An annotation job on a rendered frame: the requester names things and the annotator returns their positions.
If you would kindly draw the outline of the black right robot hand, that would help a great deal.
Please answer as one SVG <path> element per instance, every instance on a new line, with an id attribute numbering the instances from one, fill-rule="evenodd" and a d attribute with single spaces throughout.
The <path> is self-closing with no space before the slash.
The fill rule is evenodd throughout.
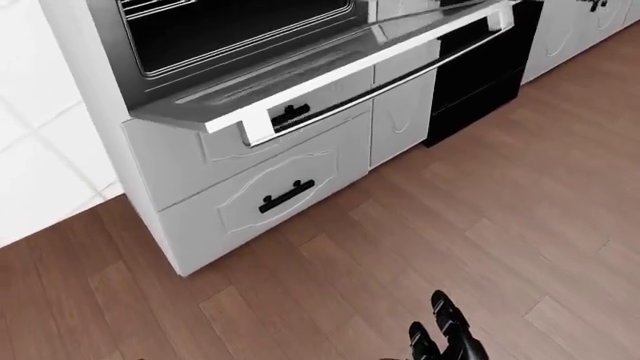
<path id="1" fill-rule="evenodd" d="M 436 324 L 447 341 L 443 351 L 420 322 L 409 326 L 412 360 L 490 360 L 481 342 L 470 331 L 462 311 L 442 290 L 435 290 L 431 305 Z"/>

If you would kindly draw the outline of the narrow white cabinet door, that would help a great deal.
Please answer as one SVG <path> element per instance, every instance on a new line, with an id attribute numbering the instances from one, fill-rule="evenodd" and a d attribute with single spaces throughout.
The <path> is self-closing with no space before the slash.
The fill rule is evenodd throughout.
<path id="1" fill-rule="evenodd" d="M 436 74 L 429 71 L 373 99 L 370 167 L 426 139 Z"/>

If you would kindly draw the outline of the stainless steel oven door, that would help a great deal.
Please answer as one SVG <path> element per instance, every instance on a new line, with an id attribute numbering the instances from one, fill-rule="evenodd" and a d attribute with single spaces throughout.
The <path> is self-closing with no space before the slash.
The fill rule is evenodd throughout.
<path id="1" fill-rule="evenodd" d="M 204 134 L 231 125 L 240 128 L 246 146 L 255 147 L 326 119 L 426 74 L 484 44 L 477 41 L 449 55 L 430 55 L 414 69 L 383 83 L 367 80 L 352 95 L 329 95 L 354 74 L 372 71 L 382 62 L 405 55 L 443 35 L 486 20 L 499 35 L 515 26 L 511 0 L 468 0 L 378 21 L 317 47 L 236 77 L 229 86 L 209 86 L 190 94 L 164 98 L 134 110 L 133 118 Z M 274 128 L 271 119 L 287 105 L 311 108 Z"/>

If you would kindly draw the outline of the wide white cabinet door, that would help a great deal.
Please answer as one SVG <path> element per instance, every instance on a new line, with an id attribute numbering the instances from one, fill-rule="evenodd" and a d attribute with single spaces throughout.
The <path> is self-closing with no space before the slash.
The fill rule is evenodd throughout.
<path id="1" fill-rule="evenodd" d="M 556 68 L 640 21 L 640 0 L 609 0 L 592 13 L 576 0 L 544 0 L 522 83 Z"/>

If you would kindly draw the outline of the black oven cavity body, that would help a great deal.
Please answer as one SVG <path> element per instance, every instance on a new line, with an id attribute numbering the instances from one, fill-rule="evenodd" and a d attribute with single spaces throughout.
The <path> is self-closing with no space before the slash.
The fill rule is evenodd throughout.
<path id="1" fill-rule="evenodd" d="M 127 20 L 86 0 L 128 110 L 251 71 L 369 22 L 368 0 L 198 0 Z"/>

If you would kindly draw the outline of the metal oven rack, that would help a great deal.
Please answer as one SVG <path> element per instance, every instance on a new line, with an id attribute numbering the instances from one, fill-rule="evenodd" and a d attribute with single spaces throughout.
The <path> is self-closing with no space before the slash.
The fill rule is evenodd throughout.
<path id="1" fill-rule="evenodd" d="M 118 0 L 127 20 L 147 17 L 173 8 L 191 5 L 198 0 Z"/>

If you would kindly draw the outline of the deep white drawer front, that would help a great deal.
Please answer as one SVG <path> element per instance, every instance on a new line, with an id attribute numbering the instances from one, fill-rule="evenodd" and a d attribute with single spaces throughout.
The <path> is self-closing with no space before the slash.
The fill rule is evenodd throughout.
<path id="1" fill-rule="evenodd" d="M 160 214 L 173 250 L 173 268 L 186 277 L 269 230 L 294 245 L 320 233 L 310 207 L 368 173 L 368 149 L 336 145 L 290 150 L 189 198 Z M 267 195 L 289 191 L 293 182 L 316 185 L 265 214 Z"/>

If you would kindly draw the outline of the black dishwasher front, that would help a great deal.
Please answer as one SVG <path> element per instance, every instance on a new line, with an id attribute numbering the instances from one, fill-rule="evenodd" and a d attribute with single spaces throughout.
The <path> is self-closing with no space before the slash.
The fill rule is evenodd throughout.
<path id="1" fill-rule="evenodd" d="M 542 9 L 542 2 L 522 0 L 513 5 L 515 26 L 501 35 L 478 20 L 439 38 L 445 55 L 485 43 L 437 68 L 424 146 L 435 146 L 517 97 Z"/>

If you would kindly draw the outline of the shallow white drawer front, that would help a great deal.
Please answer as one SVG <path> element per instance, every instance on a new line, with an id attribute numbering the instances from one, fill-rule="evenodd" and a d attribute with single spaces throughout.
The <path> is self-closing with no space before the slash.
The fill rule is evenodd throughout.
<path id="1" fill-rule="evenodd" d="M 152 203 L 162 210 L 370 111 L 370 103 L 359 104 L 254 148 L 237 125 L 203 134 L 134 119 L 124 131 Z"/>

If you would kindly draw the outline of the white oven cabinet frame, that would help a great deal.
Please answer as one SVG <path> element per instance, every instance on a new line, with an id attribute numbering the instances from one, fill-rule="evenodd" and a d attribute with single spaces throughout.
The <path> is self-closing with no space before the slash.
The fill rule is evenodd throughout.
<path id="1" fill-rule="evenodd" d="M 97 127 L 130 119 L 85 0 L 39 0 Z"/>

